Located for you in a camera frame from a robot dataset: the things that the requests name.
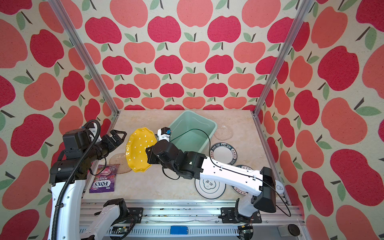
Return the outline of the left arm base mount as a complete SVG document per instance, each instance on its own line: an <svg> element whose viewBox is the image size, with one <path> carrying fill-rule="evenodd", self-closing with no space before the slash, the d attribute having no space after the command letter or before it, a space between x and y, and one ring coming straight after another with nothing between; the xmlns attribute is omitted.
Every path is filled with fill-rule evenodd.
<svg viewBox="0 0 384 240"><path fill-rule="evenodd" d="M124 216L122 224L129 224L136 222L140 224L142 222L144 208L128 207L128 213Z"/></svg>

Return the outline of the white plate dark lettered rim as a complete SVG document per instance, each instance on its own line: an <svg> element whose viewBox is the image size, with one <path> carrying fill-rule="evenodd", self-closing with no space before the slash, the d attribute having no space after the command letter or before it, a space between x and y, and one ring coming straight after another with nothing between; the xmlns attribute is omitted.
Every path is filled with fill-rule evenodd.
<svg viewBox="0 0 384 240"><path fill-rule="evenodd" d="M221 163L234 165L238 160L236 149L227 143L216 143L210 148L210 157Z"/></svg>

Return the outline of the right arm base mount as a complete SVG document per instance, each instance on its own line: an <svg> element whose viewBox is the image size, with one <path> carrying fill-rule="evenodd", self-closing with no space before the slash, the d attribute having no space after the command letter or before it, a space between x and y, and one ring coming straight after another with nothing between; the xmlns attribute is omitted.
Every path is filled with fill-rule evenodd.
<svg viewBox="0 0 384 240"><path fill-rule="evenodd" d="M221 213L219 214L219 219L222 220L223 224L261 224L262 218L259 211L253 213L251 217L246 217L238 213L235 208L221 208Z"/></svg>

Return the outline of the yellow polka dot plate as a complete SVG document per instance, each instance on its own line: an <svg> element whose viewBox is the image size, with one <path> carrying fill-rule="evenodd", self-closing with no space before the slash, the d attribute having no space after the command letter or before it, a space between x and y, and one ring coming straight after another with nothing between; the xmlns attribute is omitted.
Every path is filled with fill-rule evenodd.
<svg viewBox="0 0 384 240"><path fill-rule="evenodd" d="M136 129L126 145L126 160L135 173L143 173L152 165L148 164L146 149L157 142L155 134L148 128Z"/></svg>

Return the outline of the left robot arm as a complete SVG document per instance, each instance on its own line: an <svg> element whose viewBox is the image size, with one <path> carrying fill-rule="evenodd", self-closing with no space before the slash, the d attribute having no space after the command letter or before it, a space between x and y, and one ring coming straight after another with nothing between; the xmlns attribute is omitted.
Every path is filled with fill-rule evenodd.
<svg viewBox="0 0 384 240"><path fill-rule="evenodd" d="M101 136L97 120L63 135L65 149L50 169L52 213L48 238L50 240L101 240L110 227L129 219L123 199L107 201L97 219L80 233L80 210L87 177L94 161L106 158L123 144L127 133L112 130Z"/></svg>

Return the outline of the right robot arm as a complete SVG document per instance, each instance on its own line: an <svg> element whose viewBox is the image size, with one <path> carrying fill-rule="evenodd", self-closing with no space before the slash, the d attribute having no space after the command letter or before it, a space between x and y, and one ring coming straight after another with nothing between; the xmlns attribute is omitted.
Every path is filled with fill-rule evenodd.
<svg viewBox="0 0 384 240"><path fill-rule="evenodd" d="M171 140L171 130L162 128L159 141L146 148L148 163L161 165L178 177L187 180L210 180L237 187L247 192L237 199L234 210L239 222L250 221L257 211L275 213L279 206L277 198L285 191L284 185L275 179L273 170L263 167L261 170L242 169L214 160L197 152L183 152Z"/></svg>

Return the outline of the white plate green clover emblem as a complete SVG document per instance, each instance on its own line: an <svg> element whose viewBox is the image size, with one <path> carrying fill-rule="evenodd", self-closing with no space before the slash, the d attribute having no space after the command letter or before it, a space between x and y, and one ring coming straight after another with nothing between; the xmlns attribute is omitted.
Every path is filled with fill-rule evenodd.
<svg viewBox="0 0 384 240"><path fill-rule="evenodd" d="M199 195L208 200L215 200L221 197L225 190L226 184L218 181L195 179L195 188Z"/></svg>

